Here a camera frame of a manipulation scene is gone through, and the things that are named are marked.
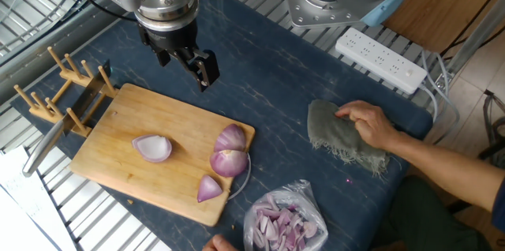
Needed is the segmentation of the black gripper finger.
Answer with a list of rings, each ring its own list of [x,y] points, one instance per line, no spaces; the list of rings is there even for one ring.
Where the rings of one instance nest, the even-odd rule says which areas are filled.
[[[159,64],[164,67],[166,66],[170,60],[171,60],[171,57],[170,57],[170,53],[165,50],[165,49],[158,49],[156,48],[155,49],[155,55],[159,61]]]
[[[217,58],[213,51],[186,47],[175,50],[173,56],[193,76],[200,92],[204,92],[220,76]]]

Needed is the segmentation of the person's right hand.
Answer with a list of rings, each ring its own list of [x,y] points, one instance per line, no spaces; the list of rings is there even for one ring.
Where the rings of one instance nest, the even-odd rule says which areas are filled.
[[[347,103],[335,112],[337,118],[348,118],[361,138],[374,148],[392,152],[397,139],[401,136],[387,119],[380,107],[365,101]]]

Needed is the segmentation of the person's left hand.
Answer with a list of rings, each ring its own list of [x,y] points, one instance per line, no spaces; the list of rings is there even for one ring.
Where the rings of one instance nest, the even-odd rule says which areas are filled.
[[[238,251],[230,242],[228,242],[221,234],[212,237],[202,251]]]

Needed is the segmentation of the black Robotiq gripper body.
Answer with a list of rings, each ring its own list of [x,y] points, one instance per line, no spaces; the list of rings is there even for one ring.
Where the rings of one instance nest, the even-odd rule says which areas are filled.
[[[192,20],[187,25],[168,31],[158,31],[146,26],[145,21],[137,20],[137,27],[140,38],[145,46],[150,46],[155,52],[155,49],[165,49],[170,54],[177,49],[197,47],[196,37],[198,26],[196,19]]]

